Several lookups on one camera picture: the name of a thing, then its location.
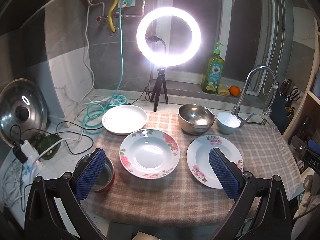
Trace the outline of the red steel-lined bowl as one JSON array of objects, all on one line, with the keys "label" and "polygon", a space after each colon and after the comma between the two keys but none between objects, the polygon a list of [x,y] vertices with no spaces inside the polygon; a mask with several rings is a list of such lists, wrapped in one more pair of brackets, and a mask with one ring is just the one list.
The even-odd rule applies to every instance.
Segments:
[{"label": "red steel-lined bowl", "polygon": [[[104,152],[102,149],[96,148],[94,150],[94,152],[92,152],[92,153],[96,153],[98,151]],[[91,155],[91,153],[84,155],[83,157],[81,157],[78,160],[78,162],[76,163],[73,175],[75,175],[75,171],[78,168],[78,166],[81,166],[83,163],[85,163],[87,161],[87,159],[90,157],[90,155]],[[72,183],[75,186],[76,179],[74,179],[74,177],[75,176],[73,176]],[[113,163],[108,157],[106,157],[105,165],[104,165],[103,169],[101,170],[99,176],[97,177],[95,183],[92,185],[90,192],[101,193],[101,192],[108,191],[111,188],[111,186],[113,185],[114,179],[115,179],[115,172],[114,172]]]}]

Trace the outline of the floral deep plate pink flowers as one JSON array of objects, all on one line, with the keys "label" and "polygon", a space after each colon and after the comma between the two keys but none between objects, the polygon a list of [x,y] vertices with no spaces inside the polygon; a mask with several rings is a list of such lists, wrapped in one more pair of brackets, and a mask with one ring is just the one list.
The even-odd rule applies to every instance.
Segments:
[{"label": "floral deep plate pink flowers", "polygon": [[191,142],[187,150],[187,163],[193,176],[203,185],[212,189],[222,189],[217,176],[209,164],[209,152],[219,150],[243,172],[244,161],[240,151],[226,138],[217,135],[203,135]]}]

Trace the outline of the light blue ceramic bowl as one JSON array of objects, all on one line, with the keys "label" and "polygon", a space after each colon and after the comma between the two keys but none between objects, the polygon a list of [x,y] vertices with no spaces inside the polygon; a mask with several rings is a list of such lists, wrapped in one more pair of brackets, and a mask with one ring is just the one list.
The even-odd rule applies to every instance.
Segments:
[{"label": "light blue ceramic bowl", "polygon": [[232,134],[240,128],[240,121],[227,112],[219,112],[216,116],[216,125],[220,133]]}]

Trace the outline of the large stainless steel bowl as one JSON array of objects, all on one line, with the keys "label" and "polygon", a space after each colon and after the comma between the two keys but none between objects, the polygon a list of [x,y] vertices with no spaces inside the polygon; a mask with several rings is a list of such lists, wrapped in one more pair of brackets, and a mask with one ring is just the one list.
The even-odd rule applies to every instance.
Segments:
[{"label": "large stainless steel bowl", "polygon": [[206,107],[186,104],[178,109],[180,128],[191,135],[206,133],[215,121],[215,115]]}]

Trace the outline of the floral deep plate red roses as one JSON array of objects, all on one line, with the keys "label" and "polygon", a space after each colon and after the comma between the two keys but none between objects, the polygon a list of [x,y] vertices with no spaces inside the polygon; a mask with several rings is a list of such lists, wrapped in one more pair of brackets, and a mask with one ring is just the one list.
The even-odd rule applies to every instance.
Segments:
[{"label": "floral deep plate red roses", "polygon": [[176,140],[156,129],[140,129],[121,143],[119,158],[130,174],[142,179],[159,179],[178,166],[180,148]]}]

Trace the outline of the white plate gold leaf pattern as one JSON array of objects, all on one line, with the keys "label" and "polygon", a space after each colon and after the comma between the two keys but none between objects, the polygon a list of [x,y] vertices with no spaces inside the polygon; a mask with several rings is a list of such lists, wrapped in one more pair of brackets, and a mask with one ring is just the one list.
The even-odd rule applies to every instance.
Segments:
[{"label": "white plate gold leaf pattern", "polygon": [[116,135],[128,135],[142,129],[147,123],[147,113],[134,105],[121,105],[109,109],[102,117],[105,129]]}]

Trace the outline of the white power adapter strip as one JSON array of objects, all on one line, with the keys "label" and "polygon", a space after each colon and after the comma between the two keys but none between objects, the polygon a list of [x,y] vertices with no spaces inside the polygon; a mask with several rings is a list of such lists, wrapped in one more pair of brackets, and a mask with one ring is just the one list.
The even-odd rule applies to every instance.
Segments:
[{"label": "white power adapter strip", "polygon": [[13,154],[22,163],[22,180],[24,183],[29,183],[30,179],[41,172],[43,164],[36,160],[39,153],[28,140],[20,144],[20,147],[14,146]]}]

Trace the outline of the black scissors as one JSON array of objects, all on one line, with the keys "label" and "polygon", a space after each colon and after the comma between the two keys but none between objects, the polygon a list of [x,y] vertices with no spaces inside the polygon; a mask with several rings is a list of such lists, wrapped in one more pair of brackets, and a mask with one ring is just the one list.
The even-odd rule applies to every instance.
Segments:
[{"label": "black scissors", "polygon": [[296,87],[293,90],[291,90],[290,94],[288,95],[288,100],[290,101],[298,101],[300,98],[300,91],[299,89]]}]

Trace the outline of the orange fruit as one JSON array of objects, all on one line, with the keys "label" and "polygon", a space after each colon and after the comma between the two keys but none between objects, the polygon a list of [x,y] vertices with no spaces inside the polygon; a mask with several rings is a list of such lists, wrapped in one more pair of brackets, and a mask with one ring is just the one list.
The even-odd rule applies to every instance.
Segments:
[{"label": "orange fruit", "polygon": [[241,94],[241,89],[238,86],[229,87],[229,94],[234,97],[238,97]]}]

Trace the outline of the plaid checkered table cloth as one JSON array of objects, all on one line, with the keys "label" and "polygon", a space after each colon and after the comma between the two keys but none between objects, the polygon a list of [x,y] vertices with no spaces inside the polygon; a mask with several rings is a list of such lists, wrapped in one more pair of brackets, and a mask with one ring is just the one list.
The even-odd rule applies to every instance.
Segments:
[{"label": "plaid checkered table cloth", "polygon": [[[184,133],[176,114],[150,113],[148,128],[167,132],[180,148],[178,166],[167,176],[141,179],[125,170],[119,157],[123,137],[102,131],[95,142],[112,160],[115,180],[103,193],[91,193],[82,202],[88,212],[121,223],[151,226],[198,226],[218,224],[233,205],[222,189],[200,183],[187,165],[187,148],[194,136]],[[275,128],[245,125],[227,136],[240,151],[244,168],[259,178],[281,177],[288,198],[302,184],[287,142]]]}]

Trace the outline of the yellow sponge cloth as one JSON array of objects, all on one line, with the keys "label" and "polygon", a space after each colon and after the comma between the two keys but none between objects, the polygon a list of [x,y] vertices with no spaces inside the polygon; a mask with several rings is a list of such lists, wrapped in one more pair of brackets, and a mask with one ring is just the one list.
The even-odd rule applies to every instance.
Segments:
[{"label": "yellow sponge cloth", "polygon": [[229,96],[229,89],[227,86],[220,84],[217,88],[217,94],[222,96]]}]

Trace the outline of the green dish soap bottle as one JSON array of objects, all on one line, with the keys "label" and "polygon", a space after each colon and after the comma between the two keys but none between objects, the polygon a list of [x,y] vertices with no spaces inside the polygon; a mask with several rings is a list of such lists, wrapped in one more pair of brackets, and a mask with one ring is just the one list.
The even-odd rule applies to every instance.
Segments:
[{"label": "green dish soap bottle", "polygon": [[224,67],[224,59],[221,57],[220,47],[222,43],[217,42],[213,54],[208,60],[208,66],[202,79],[202,91],[209,94],[215,94],[220,84],[222,71]]}]

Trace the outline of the teal round power strip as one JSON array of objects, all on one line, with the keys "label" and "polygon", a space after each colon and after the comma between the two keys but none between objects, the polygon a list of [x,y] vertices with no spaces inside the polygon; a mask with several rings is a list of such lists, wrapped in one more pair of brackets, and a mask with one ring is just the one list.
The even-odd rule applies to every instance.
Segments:
[{"label": "teal round power strip", "polygon": [[127,98],[124,95],[114,95],[109,102],[107,109],[127,104]]}]

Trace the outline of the black mini tripod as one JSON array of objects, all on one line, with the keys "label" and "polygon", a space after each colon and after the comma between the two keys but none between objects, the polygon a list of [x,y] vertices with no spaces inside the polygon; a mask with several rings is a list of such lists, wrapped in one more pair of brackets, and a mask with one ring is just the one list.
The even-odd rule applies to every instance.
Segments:
[{"label": "black mini tripod", "polygon": [[159,68],[157,79],[156,79],[156,82],[155,82],[155,85],[153,87],[152,94],[150,97],[150,102],[154,102],[154,106],[153,106],[154,112],[157,111],[158,104],[159,104],[159,97],[160,97],[162,90],[164,92],[165,103],[168,104],[169,100],[168,100],[167,84],[166,84],[166,80],[165,80],[165,69]]}]

